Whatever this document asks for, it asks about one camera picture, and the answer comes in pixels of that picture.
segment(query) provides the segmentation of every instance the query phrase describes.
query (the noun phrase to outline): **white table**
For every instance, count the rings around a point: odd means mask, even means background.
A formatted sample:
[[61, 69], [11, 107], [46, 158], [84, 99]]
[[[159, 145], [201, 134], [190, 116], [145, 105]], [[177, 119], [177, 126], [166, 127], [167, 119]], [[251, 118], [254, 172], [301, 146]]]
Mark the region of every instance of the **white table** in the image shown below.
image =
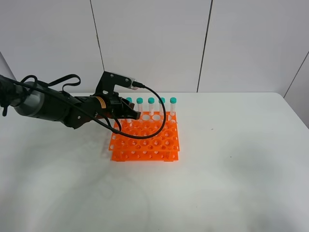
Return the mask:
[[0, 118], [0, 231], [309, 231], [309, 130], [280, 95], [171, 96], [177, 162], [113, 162], [98, 124], [73, 130], [11, 108]]

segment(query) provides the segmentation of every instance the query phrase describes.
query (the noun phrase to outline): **test tube cap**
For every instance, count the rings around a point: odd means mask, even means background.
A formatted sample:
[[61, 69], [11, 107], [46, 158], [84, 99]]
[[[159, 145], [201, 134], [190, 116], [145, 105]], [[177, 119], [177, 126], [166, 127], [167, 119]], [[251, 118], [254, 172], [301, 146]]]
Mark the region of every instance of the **test tube cap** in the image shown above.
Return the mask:
[[137, 104], [142, 104], [143, 103], [143, 98], [137, 98], [136, 99]]
[[[165, 98], [161, 98], [161, 100], [163, 101], [163, 103], [165, 103]], [[161, 102], [159, 101], [159, 103], [161, 104]]]
[[169, 102], [172, 103], [172, 104], [175, 104], [177, 102], [177, 99], [176, 98], [170, 98]]
[[153, 104], [155, 102], [155, 99], [154, 98], [148, 98], [148, 103], [149, 104]]

